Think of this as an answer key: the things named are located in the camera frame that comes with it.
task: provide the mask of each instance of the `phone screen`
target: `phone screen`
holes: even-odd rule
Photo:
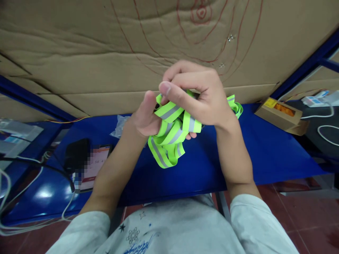
[[[101,169],[102,165],[105,163],[111,146],[104,145],[100,146],[98,149],[93,149],[91,156],[88,159],[88,165],[85,166],[84,174],[82,177],[80,192],[88,191],[93,189],[94,180]]]

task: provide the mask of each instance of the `sleeve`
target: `sleeve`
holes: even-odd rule
[[[298,253],[285,230],[260,198],[241,194],[231,202],[231,224],[246,253]]]
[[[108,238],[110,219],[93,211],[75,217],[46,254],[94,253]]]

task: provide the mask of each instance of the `silver reflective stripe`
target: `silver reflective stripe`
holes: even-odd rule
[[[155,145],[153,137],[151,137],[151,143],[152,143],[153,149],[155,150],[156,154],[158,155],[158,158],[159,158],[160,162],[162,163],[162,165],[165,168],[169,168],[169,166],[167,166],[165,161],[163,160],[163,157],[161,156],[160,151],[158,150],[157,146]]]
[[[162,119],[169,118],[172,114],[174,114],[180,107],[178,105],[175,105],[172,109],[164,113],[162,116],[160,116]]]
[[[188,125],[188,131],[194,131],[194,123],[195,123],[195,119],[193,116],[190,117],[190,123]]]
[[[178,155],[179,155],[179,157],[181,157],[181,152],[180,152],[180,144],[177,144],[177,152],[178,152]]]
[[[169,144],[173,144],[179,137],[180,135],[183,133],[183,128],[180,127],[180,129],[177,131],[177,133],[174,135],[174,137],[172,138],[172,140],[169,142]]]
[[[168,124],[167,124],[167,128],[166,128],[166,131],[165,131],[165,134],[164,134],[164,135],[167,135],[167,134],[170,132],[172,126],[173,126],[173,123],[168,123]]]

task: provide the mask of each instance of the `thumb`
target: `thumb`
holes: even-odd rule
[[[168,81],[163,81],[159,85],[159,90],[163,96],[166,96],[169,101],[185,109],[193,117],[198,114],[200,102],[189,96],[184,90],[177,85]]]
[[[152,91],[147,91],[144,96],[144,100],[140,104],[137,113],[140,117],[149,116],[153,113],[156,106],[155,94]]]

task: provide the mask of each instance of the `red tile floor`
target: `red tile floor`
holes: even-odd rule
[[[301,254],[339,253],[339,200],[286,197],[278,193],[308,190],[309,186],[313,188],[316,183],[312,179],[301,179],[258,188]],[[229,205],[227,192],[225,196]],[[140,207],[127,207],[122,220]],[[32,232],[0,237],[0,254],[44,254],[68,224],[59,222]]]

